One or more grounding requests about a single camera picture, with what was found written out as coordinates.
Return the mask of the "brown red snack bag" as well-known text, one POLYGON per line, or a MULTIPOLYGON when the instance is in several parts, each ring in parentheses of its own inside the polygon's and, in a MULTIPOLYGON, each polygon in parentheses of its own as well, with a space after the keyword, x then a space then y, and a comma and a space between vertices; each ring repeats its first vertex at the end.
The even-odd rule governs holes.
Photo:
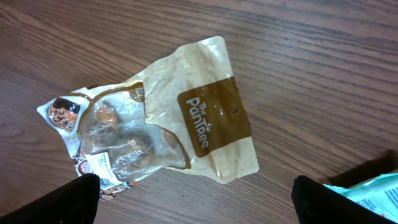
POLYGON ((125 82, 81 88, 38 113, 63 139, 101 200, 161 169, 221 184, 259 170, 224 38, 179 47, 125 82))

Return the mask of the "teal wet wipes pack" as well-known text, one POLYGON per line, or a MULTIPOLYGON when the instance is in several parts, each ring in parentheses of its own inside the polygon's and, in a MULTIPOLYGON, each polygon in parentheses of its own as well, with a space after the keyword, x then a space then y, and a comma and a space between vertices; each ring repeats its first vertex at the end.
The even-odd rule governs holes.
POLYGON ((324 185, 360 206, 397 223, 397 169, 350 188, 324 185))

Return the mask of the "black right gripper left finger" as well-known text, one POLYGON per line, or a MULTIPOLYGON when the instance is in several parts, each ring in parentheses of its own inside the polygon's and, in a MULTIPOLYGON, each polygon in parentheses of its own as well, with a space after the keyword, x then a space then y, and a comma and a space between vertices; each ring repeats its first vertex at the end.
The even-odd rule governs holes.
POLYGON ((100 199, 100 178, 84 174, 1 217, 1 223, 93 224, 100 199))

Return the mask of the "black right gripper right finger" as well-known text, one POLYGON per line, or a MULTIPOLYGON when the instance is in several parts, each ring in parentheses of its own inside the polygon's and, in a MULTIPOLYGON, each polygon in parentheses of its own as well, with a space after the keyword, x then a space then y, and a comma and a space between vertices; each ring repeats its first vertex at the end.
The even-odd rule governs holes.
POLYGON ((291 197, 300 224, 395 224, 304 175, 291 197))

